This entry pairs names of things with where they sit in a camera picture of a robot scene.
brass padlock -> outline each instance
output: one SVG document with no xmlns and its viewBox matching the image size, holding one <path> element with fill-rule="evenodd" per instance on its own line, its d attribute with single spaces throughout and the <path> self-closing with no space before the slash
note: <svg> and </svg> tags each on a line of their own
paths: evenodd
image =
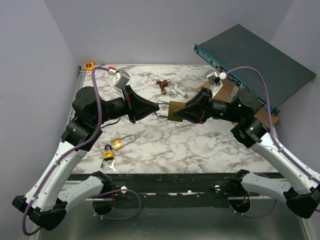
<svg viewBox="0 0 320 240">
<path fill-rule="evenodd" d="M 109 144 L 105 145 L 101 168 L 104 166 L 105 161 L 110 161 L 110 160 L 113 160 L 114 158 L 115 158 L 115 156 L 114 156 L 114 152 L 112 151 L 112 146 Z"/>
<path fill-rule="evenodd" d="M 185 102 L 179 102 L 179 101 L 159 101 L 157 105 L 162 104 L 162 105 L 169 105 L 169 110 L 168 110 L 168 116 L 161 115 L 157 112 L 154 114 L 159 117 L 159 118 L 164 118 L 168 119 L 170 121 L 175 121 L 175 122 L 182 122 L 183 119 L 177 116 L 174 116 L 174 113 L 183 109 L 186 106 Z"/>
<path fill-rule="evenodd" d="M 132 140 L 123 144 L 122 140 L 126 139 L 126 138 L 130 138 Z M 137 140 L 137 136 L 134 135 L 134 134 L 129 134 L 129 135 L 124 136 L 122 138 L 118 137 L 118 138 L 116 138 L 114 140 L 111 140 L 111 143 L 112 143 L 112 146 L 113 146 L 114 150 L 118 150 L 118 149 L 122 149 L 125 145 L 133 143 L 135 140 Z"/>
<path fill-rule="evenodd" d="M 177 116 L 174 116 L 174 113 L 183 109 L 186 106 L 185 102 L 179 101 L 170 101 L 169 102 L 169 110 L 168 110 L 168 120 L 175 122 L 182 122 L 183 119 Z"/>
</svg>

tape measure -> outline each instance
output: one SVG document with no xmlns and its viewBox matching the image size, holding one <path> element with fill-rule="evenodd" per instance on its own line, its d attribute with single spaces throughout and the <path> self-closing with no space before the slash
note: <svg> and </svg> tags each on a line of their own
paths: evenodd
<svg viewBox="0 0 320 240">
<path fill-rule="evenodd" d="M 95 67 L 95 63 L 94 62 L 87 62 L 85 65 L 84 65 L 84 68 L 85 70 L 87 71 L 92 71 L 92 69 L 94 69 Z"/>
</svg>

white marble tabletop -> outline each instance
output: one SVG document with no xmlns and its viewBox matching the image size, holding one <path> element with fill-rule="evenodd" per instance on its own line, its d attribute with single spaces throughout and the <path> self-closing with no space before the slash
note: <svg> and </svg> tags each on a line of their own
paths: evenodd
<svg viewBox="0 0 320 240">
<path fill-rule="evenodd" d="M 153 102 L 189 101 L 197 94 L 196 88 L 207 81 L 205 73 L 211 69 L 208 65 L 115 67 L 128 72 L 131 77 L 128 84 L 132 89 L 139 96 Z M 97 70 L 95 74 L 102 99 L 108 101 L 120 97 L 112 87 L 110 75 L 102 70 Z M 166 79 L 171 80 L 167 90 L 178 84 L 188 94 L 188 98 L 181 95 L 171 98 L 161 94 L 156 80 Z M 92 86 L 91 72 L 86 73 L 83 86 Z M 163 107 L 161 113 L 167 112 L 166 107 Z M 240 169 L 251 172 L 276 172 L 261 156 L 233 138 L 230 132 L 233 127 L 230 122 L 223 120 L 208 119 L 205 124 L 193 124 L 187 121 L 168 121 L 154 114 L 132 124 L 128 117 L 124 116 L 119 123 L 103 129 L 103 134 L 73 173 L 234 173 Z M 128 134 L 137 135 L 137 140 L 113 151 L 113 164 L 105 162 L 101 168 L 101 152 L 104 146 L 111 144 L 111 140 Z"/>
</svg>

lavender wall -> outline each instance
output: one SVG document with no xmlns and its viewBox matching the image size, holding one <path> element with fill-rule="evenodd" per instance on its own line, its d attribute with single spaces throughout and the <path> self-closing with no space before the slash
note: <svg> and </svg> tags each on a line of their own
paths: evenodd
<svg viewBox="0 0 320 240">
<path fill-rule="evenodd" d="M 77 63 L 206 64 L 193 51 L 236 24 L 270 41 L 293 0 L 44 0 Z"/>
<path fill-rule="evenodd" d="M 0 239 L 25 239 L 24 195 L 55 153 L 79 68 L 43 0 L 0 1 Z"/>
</svg>

purple cable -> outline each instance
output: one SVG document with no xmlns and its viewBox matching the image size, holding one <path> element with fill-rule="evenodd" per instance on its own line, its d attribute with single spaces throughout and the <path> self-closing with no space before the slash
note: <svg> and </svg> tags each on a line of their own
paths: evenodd
<svg viewBox="0 0 320 240">
<path fill-rule="evenodd" d="M 100 131 L 101 128 L 101 124 L 102 124 L 102 107 L 101 107 L 101 101 L 100 101 L 100 96 L 99 96 L 99 91 L 98 91 L 98 87 L 97 87 L 97 83 L 96 83 L 96 77 L 95 77 L 95 72 L 96 70 L 105 70 L 105 71 L 109 71 L 109 68 L 105 68 L 105 67 L 101 67 L 101 66 L 96 66 L 92 69 L 91 72 L 91 77 L 92 77 L 92 84 L 93 84 L 93 88 L 94 88 L 94 93 L 96 96 L 96 104 L 97 104 L 97 108 L 98 108 L 98 123 L 97 123 L 97 127 L 96 130 L 94 131 L 94 133 L 92 134 L 92 136 L 87 140 L 84 141 L 83 143 L 71 148 L 70 150 L 66 151 L 64 154 L 61 155 L 61 157 L 59 157 L 59 159 L 57 161 L 55 161 L 57 164 L 59 164 L 68 154 L 70 154 L 71 152 L 85 146 L 86 144 L 90 143 L 93 139 L 95 139 L 95 137 L 98 135 L 98 132 Z M 40 183 L 39 187 L 37 188 L 37 190 L 35 191 L 35 193 L 33 194 L 32 198 L 37 198 L 38 194 L 40 193 L 41 189 L 43 188 L 43 186 L 45 185 L 46 181 L 48 180 L 49 176 L 51 175 L 51 173 L 53 172 L 53 170 L 55 169 L 56 165 L 53 165 L 49 171 L 46 173 L 46 175 L 44 176 L 42 182 Z M 24 235 L 26 236 L 31 236 L 36 234 L 41 227 L 37 228 L 35 231 L 33 232 L 28 232 L 26 229 L 26 221 L 27 221 L 27 215 L 28 215 L 28 211 L 31 208 L 32 204 L 34 203 L 34 200 L 31 200 L 29 202 L 29 204 L 26 206 L 26 209 L 23 213 L 23 218 L 22 218 L 22 231 L 24 233 Z"/>
<path fill-rule="evenodd" d="M 138 207 L 138 211 L 136 211 L 135 214 L 133 214 L 132 216 L 123 217 L 123 218 L 117 218 L 117 217 L 112 217 L 112 216 L 104 216 L 104 215 L 97 214 L 96 213 L 96 208 L 95 208 L 95 206 L 93 206 L 94 214 L 99 216 L 100 218 L 118 220 L 118 221 L 124 221 L 124 220 L 133 219 L 135 216 L 137 216 L 141 211 L 141 198 L 138 195 L 138 193 L 136 193 L 133 190 L 130 190 L 130 189 L 118 189 L 118 190 L 113 190 L 113 191 L 108 191 L 108 192 L 105 192 L 105 193 L 98 194 L 95 197 L 101 197 L 101 196 L 105 196 L 105 195 L 112 194 L 112 193 L 118 193 L 118 192 L 130 192 L 130 193 L 133 193 L 134 195 L 136 195 L 136 197 L 138 198 L 138 201 L 139 201 L 139 207 Z"/>
<path fill-rule="evenodd" d="M 256 173 L 255 175 L 268 178 L 267 175 L 265 175 L 265 174 L 263 174 L 263 173 L 260 173 L 260 172 Z M 258 216 L 250 216 L 250 215 L 246 215 L 246 214 L 244 214 L 244 213 L 240 213 L 240 212 L 236 211 L 236 210 L 232 207 L 232 205 L 231 205 L 230 203 L 229 203 L 229 208 L 230 208 L 235 214 L 238 214 L 238 215 L 240 215 L 240 216 L 242 216 L 242 217 L 251 218 L 251 219 L 259 219 L 259 218 L 264 218 L 264 217 L 267 217 L 267 216 L 271 215 L 271 214 L 276 210 L 276 208 L 278 207 L 278 205 L 279 205 L 279 202 L 278 202 L 278 200 L 276 200 L 273 208 L 271 208 L 270 211 L 268 211 L 268 212 L 265 213 L 265 214 L 258 215 Z"/>
<path fill-rule="evenodd" d="M 274 144 L 276 145 L 276 147 L 278 148 L 278 150 L 283 153 L 298 169 L 300 169 L 304 174 L 306 174 L 308 176 L 308 178 L 311 178 L 312 180 L 314 180 L 317 184 L 320 184 L 320 180 L 312 177 L 312 175 L 304 169 L 303 166 L 301 166 L 296 160 L 294 160 L 286 151 L 284 151 L 283 149 L 281 149 L 281 146 L 279 145 L 275 135 L 274 135 L 274 130 L 272 128 L 272 118 L 271 118 L 271 110 L 270 110 L 270 101 L 269 101 L 269 94 L 268 94 L 268 89 L 267 89 L 267 85 L 264 81 L 264 78 L 262 77 L 262 75 L 260 74 L 260 72 L 258 72 L 258 70 L 256 70 L 253 67 L 250 66 L 240 66 L 240 67 L 236 67 L 233 68 L 229 71 L 227 71 L 225 74 L 229 75 L 230 73 L 237 71 L 237 70 L 241 70 L 241 69 L 248 69 L 251 71 L 254 71 L 261 79 L 263 86 L 264 86 L 264 91 L 265 91 L 265 96 L 266 96 L 266 102 L 267 102 L 267 110 L 268 110 L 268 117 L 269 117 L 269 125 L 270 125 L 270 135 L 272 138 L 272 141 L 274 142 Z"/>
</svg>

